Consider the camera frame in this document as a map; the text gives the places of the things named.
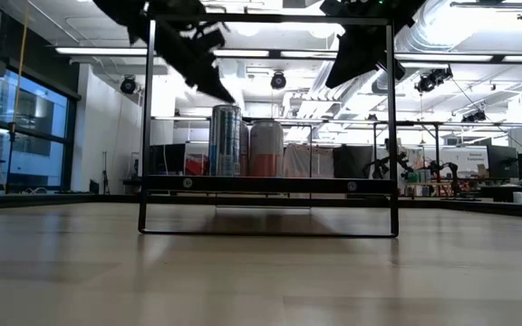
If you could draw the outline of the silver blue energy drink can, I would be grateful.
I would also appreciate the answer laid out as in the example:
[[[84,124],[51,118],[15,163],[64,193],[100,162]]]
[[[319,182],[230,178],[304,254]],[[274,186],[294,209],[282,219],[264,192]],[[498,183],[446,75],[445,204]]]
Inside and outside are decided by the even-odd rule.
[[[213,177],[240,175],[241,110],[233,105],[217,105],[209,123],[208,174]]]

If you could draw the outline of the large glass window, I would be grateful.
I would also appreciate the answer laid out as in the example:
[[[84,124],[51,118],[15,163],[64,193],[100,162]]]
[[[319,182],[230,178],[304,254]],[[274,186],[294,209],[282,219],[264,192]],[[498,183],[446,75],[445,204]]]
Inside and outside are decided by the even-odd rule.
[[[14,71],[0,76],[0,194],[68,188],[74,115],[73,99]]]

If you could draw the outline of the pale pink soda can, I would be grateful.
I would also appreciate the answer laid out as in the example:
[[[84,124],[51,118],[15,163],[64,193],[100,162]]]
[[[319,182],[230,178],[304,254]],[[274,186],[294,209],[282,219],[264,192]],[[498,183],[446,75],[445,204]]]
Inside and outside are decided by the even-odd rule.
[[[250,130],[250,177],[283,176],[284,131],[272,120],[256,121]]]

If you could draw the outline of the black covered crate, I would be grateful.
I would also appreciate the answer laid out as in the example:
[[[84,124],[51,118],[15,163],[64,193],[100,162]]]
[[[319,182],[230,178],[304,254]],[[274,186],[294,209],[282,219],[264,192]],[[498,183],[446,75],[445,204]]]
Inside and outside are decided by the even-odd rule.
[[[333,174],[336,178],[368,178],[365,167],[372,162],[372,146],[348,146],[333,150]]]

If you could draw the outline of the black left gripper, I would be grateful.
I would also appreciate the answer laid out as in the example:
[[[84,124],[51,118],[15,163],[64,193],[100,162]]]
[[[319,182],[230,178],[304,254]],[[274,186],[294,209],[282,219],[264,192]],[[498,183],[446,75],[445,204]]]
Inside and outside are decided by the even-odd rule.
[[[127,29],[129,43],[145,40],[146,13],[194,15],[204,14],[199,0],[92,0],[113,22]],[[213,63],[217,59],[212,49],[222,48],[226,39],[217,22],[193,22],[188,26],[190,37],[176,31],[157,31],[156,54],[184,77],[190,87],[220,101],[235,100],[219,77]]]

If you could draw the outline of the black ceiling track light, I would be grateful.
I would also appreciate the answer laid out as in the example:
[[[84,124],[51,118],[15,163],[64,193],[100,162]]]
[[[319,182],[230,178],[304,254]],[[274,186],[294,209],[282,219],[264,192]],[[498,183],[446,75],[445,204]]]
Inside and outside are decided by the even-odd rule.
[[[468,112],[466,113],[461,122],[462,123],[477,123],[477,122],[482,122],[482,121],[486,121],[488,118],[487,118],[487,115],[486,115],[486,112],[484,110],[473,110],[471,112]]]
[[[422,74],[420,79],[415,83],[414,89],[418,93],[431,92],[452,77],[453,73],[450,67],[434,69]]]

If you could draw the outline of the white covered crate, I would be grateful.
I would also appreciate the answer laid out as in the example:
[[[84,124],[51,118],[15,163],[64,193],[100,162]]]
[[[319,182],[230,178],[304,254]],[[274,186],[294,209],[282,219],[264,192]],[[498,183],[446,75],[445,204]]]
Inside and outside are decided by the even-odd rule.
[[[333,150],[289,144],[284,154],[284,177],[334,178]]]

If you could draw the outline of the black aluminium rail frame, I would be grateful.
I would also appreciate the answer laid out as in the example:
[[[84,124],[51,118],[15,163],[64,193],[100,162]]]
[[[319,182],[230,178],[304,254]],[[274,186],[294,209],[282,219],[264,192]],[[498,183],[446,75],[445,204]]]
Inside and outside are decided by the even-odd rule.
[[[0,195],[0,208],[53,206],[84,203],[138,204],[138,196],[53,194]],[[388,208],[390,201],[381,197],[358,199],[276,198],[276,197],[162,197],[149,196],[147,202],[156,205],[189,206],[276,206],[325,208]],[[480,214],[522,217],[522,204],[463,200],[415,199],[398,201],[399,208],[447,209]]]

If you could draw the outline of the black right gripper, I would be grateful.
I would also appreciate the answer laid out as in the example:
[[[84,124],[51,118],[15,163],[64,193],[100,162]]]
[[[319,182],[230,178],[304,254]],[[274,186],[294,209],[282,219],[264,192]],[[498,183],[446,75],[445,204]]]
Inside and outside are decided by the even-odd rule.
[[[329,16],[392,19],[394,31],[412,27],[413,16],[427,0],[324,0],[319,9]],[[338,51],[325,86],[332,89],[373,70],[387,71],[386,27],[344,25]]]

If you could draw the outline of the ceiling light strip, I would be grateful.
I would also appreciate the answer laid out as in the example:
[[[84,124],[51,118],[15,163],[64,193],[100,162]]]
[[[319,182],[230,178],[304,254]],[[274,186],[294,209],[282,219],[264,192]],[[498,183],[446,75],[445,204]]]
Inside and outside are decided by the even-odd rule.
[[[145,48],[55,47],[54,50],[59,54],[71,56],[137,57],[147,55]]]
[[[492,55],[448,53],[399,53],[395,58],[408,62],[489,62]]]
[[[218,49],[213,52],[219,58],[268,58],[267,50]]]

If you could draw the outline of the black metal rig frame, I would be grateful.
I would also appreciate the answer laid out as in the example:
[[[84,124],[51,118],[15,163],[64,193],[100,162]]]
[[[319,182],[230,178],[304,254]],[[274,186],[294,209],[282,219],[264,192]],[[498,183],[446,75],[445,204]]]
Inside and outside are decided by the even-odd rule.
[[[440,162],[439,123],[398,121],[394,145],[390,134],[378,142],[385,131],[390,131],[386,123],[373,124],[373,159],[365,167],[369,177],[391,179],[391,173],[395,173],[399,196],[428,197],[440,182],[426,169],[431,161]]]

